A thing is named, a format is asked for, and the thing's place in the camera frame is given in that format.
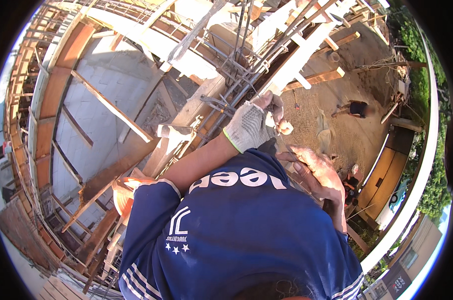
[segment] juventus logo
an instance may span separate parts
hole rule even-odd
[[[175,235],[179,235],[179,234],[188,234],[188,230],[185,230],[185,231],[180,231],[180,222],[182,221],[182,218],[186,215],[188,215],[191,211],[190,210],[187,210],[188,209],[188,206],[180,209],[174,216],[173,218],[171,218],[171,221],[170,221],[170,233],[169,235],[172,235],[173,234],[173,226],[175,225],[175,221],[176,221],[176,226],[175,226]]]

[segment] dirt ground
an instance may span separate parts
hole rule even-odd
[[[309,90],[301,87],[286,91],[281,96],[285,102],[285,115],[295,128],[290,135],[283,137],[287,144],[306,145],[319,153],[319,121],[323,110],[325,121],[331,129],[327,152],[338,155],[333,165],[340,176],[346,176],[355,163],[365,176],[372,168],[388,133],[388,122],[380,124],[380,120],[386,113],[393,92],[391,83],[398,81],[394,78],[393,70],[388,69],[360,74],[350,72],[357,65],[371,64],[391,55],[389,47],[361,23],[353,24],[331,38],[335,41],[355,31],[361,34],[360,38],[340,46],[337,51],[340,55],[338,63],[330,63],[327,53],[311,59],[303,68],[303,75],[307,76],[340,66],[345,71],[343,78],[314,84]],[[295,109],[295,95],[300,110]],[[376,108],[375,115],[364,119],[349,115],[331,118],[331,114],[338,111],[337,104],[342,106],[349,100],[373,105]]]

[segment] concrete block wall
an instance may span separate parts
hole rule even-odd
[[[95,39],[79,61],[76,71],[131,117],[131,111],[137,103],[145,100],[144,93],[152,77],[152,70],[144,53],[127,42],[120,42],[114,52],[110,51],[112,39],[112,36]],[[93,147],[89,149],[63,114],[60,115],[56,141],[84,182],[129,152],[123,144],[117,143],[125,123],[76,79],[72,79],[68,87],[64,105],[93,141]],[[55,152],[53,156],[54,194],[62,198],[76,188],[78,185],[74,178],[63,165],[59,153]],[[113,207],[113,203],[109,203],[112,194],[113,191],[108,189],[99,198],[108,208]],[[78,206],[79,200],[76,197],[67,208],[74,213]],[[64,212],[60,213],[64,220],[69,219]],[[105,213],[98,205],[92,204],[79,217],[79,220],[85,226],[89,226],[91,222],[98,224],[104,215]],[[72,225],[72,229],[79,235],[83,232],[76,224]]]

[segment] sign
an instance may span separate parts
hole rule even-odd
[[[401,294],[411,285],[411,279],[405,269],[395,263],[390,271],[383,278],[388,291],[393,299],[398,299]]]

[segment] light blue car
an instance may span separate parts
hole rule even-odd
[[[404,179],[398,186],[396,193],[394,193],[391,196],[388,206],[390,207],[392,213],[397,212],[398,208],[400,207],[400,204],[405,198],[405,195],[407,194],[408,191],[408,181],[409,181],[408,179]]]

